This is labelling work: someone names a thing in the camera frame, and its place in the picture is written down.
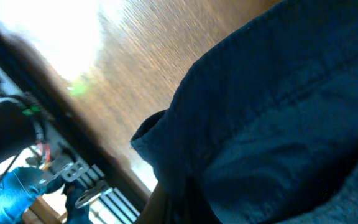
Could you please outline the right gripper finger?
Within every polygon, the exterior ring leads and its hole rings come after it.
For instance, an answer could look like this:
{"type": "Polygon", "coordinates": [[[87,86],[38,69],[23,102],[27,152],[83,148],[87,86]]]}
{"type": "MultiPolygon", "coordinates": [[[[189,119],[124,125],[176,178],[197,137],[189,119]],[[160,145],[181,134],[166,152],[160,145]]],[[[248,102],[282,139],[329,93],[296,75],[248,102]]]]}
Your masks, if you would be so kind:
{"type": "Polygon", "coordinates": [[[171,214],[171,197],[160,184],[157,184],[134,224],[169,224],[171,214]]]}

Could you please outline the navy blue shorts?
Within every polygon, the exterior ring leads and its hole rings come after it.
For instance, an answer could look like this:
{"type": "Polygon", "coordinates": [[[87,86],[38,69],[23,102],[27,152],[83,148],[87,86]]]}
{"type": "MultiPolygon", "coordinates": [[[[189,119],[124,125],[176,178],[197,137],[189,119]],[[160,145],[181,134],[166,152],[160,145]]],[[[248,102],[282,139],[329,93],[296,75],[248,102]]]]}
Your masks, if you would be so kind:
{"type": "Polygon", "coordinates": [[[358,0],[282,1],[205,53],[131,146],[223,223],[358,223],[358,0]]]}

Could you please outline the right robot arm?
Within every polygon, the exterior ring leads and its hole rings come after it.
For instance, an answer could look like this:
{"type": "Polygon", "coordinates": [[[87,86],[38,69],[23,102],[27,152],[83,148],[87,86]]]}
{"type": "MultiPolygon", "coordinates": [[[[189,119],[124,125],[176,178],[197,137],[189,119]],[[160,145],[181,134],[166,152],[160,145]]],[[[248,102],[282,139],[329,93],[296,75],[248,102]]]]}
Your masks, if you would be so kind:
{"type": "Polygon", "coordinates": [[[58,111],[48,112],[29,97],[0,98],[0,162],[31,146],[37,148],[37,165],[50,164],[48,171],[31,180],[36,187],[45,187],[57,178],[79,180],[89,190],[77,200],[78,208],[100,198],[122,222],[139,219],[145,199],[70,119],[58,111]]]}

